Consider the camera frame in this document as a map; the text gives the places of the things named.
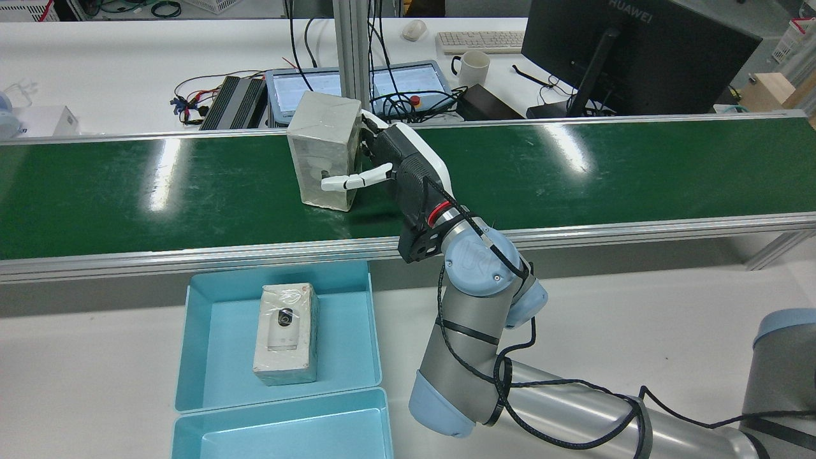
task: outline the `metal frame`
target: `metal frame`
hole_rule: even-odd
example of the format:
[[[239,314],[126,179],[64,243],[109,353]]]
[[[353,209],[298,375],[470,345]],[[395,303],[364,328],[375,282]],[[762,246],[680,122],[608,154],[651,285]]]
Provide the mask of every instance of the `metal frame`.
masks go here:
[[[532,250],[715,238],[775,231],[794,231],[793,234],[798,236],[785,238],[785,243],[778,243],[778,238],[769,244],[757,254],[761,255],[762,263],[752,263],[748,266],[749,269],[760,269],[768,265],[797,243],[816,234],[816,212],[511,229],[504,231],[504,234],[519,249]],[[399,257],[397,240],[397,237],[361,238],[0,261],[0,283],[189,273],[321,261],[381,260]]]
[[[617,124],[617,123],[669,123],[677,121],[723,121],[736,119],[781,119],[804,118],[808,115],[800,109],[778,110],[772,113],[732,113],[732,114],[686,114],[686,115],[658,115],[658,116],[616,116],[598,118],[553,118],[553,119],[516,119],[504,121],[467,121],[454,124],[423,126],[416,124],[415,129],[449,129],[452,127],[485,127],[527,125],[539,126],[550,124]],[[48,144],[75,144],[86,142],[112,142],[122,140],[160,140],[167,137],[206,138],[206,137],[245,137],[245,136],[283,136],[284,127],[269,129],[232,129],[227,131],[169,131],[146,132],[144,134],[127,134],[111,136],[70,136],[70,137],[40,137],[2,140],[0,146],[5,145],[48,145]]]
[[[334,0],[340,93],[369,106],[368,4],[362,0]]]
[[[816,229],[804,231],[792,231],[785,233],[774,239],[771,243],[762,248],[756,255],[745,262],[745,268],[749,271],[758,271],[765,268],[771,262],[779,258],[783,253],[796,247],[800,242],[816,235]]]

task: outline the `blue tray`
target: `blue tray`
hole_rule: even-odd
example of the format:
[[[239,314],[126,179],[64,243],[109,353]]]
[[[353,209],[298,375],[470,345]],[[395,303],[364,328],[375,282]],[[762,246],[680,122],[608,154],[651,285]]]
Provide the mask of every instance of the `blue tray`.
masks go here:
[[[266,386],[252,372],[262,286],[300,282],[311,283],[320,301],[317,381]],[[226,271],[190,280],[176,411],[329,394],[381,381],[366,262]]]
[[[343,392],[186,414],[172,459],[392,459],[385,391]]]

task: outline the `black monitor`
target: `black monitor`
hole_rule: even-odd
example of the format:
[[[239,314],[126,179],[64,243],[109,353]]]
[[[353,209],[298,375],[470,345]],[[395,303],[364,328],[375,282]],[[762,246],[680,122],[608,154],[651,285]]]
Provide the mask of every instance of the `black monitor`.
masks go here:
[[[670,0],[533,0],[521,54],[579,89],[545,118],[579,116],[589,99],[617,114],[700,114],[760,41]]]

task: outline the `monitor stand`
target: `monitor stand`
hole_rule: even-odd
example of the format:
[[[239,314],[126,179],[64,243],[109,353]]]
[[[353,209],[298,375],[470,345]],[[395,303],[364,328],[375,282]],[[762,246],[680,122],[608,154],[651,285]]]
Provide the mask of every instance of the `monitor stand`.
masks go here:
[[[583,75],[581,85],[578,92],[572,97],[569,108],[567,108],[569,100],[555,104],[538,105],[527,109],[527,118],[574,118],[583,115],[583,110],[587,106],[587,102],[589,102],[589,96],[595,90],[598,77],[604,68],[606,58],[609,57],[612,45],[619,35],[620,30],[614,27],[609,27],[601,35],[601,40],[595,48],[595,54],[592,55],[587,72]]]

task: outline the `white keyboard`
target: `white keyboard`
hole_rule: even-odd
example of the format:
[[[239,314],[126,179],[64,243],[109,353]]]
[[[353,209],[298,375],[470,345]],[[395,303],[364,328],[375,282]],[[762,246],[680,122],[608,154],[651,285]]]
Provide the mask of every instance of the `white keyboard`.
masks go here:
[[[524,32],[439,32],[437,46],[445,54],[477,50],[487,54],[519,54]]]

